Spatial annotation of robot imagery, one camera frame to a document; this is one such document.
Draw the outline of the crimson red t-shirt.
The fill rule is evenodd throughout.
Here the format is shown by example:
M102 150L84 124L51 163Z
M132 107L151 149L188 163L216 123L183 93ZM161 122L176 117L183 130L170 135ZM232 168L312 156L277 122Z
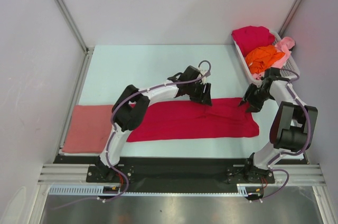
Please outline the crimson red t-shirt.
M164 101L151 105L127 142L172 139L252 138L259 126L241 98L212 99L212 106L192 101Z

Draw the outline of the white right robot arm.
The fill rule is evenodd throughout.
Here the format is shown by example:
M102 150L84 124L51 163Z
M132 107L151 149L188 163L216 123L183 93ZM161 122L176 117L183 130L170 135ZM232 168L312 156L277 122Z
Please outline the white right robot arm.
M264 102L270 99L279 105L269 142L251 155L251 164L243 169L249 182L257 182L262 177L262 170L271 170L286 155L302 155L311 145L318 109L305 104L293 89L293 82L299 79L299 74L289 69L286 71L295 77L283 77L278 68L267 69L261 85L250 84L239 102L239 106L248 105L248 113L260 112Z

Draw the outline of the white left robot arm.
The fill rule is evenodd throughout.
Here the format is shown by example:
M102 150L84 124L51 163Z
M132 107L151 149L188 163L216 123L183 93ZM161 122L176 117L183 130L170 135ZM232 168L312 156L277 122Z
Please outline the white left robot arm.
M192 102L212 106L211 84L206 81L211 75L211 63L207 60L200 63L208 64L209 68L202 70L201 67L188 66L184 72L167 78L160 85L144 89L129 85L125 88L111 110L111 132L99 155L101 166L98 175L104 181L109 182L116 177L115 166L119 163L127 138L141 125L151 105L187 95Z

